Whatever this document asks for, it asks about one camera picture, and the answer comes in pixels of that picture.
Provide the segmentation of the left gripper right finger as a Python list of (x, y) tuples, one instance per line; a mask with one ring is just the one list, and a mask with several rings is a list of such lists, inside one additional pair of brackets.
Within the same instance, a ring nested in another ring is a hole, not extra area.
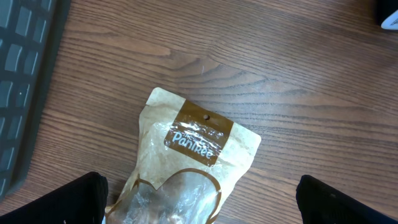
[(296, 201), (303, 224), (397, 224), (311, 175), (301, 177)]

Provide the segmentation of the brown snack packet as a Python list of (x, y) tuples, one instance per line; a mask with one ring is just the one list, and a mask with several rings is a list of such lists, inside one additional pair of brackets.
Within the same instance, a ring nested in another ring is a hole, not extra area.
[(260, 135), (162, 88), (139, 115), (134, 171), (105, 223), (213, 223)]

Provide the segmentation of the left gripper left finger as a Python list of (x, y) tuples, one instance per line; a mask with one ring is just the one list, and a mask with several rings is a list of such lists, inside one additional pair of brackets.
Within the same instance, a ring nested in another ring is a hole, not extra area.
[(102, 224), (108, 181), (89, 172), (21, 208), (1, 216), (1, 224)]

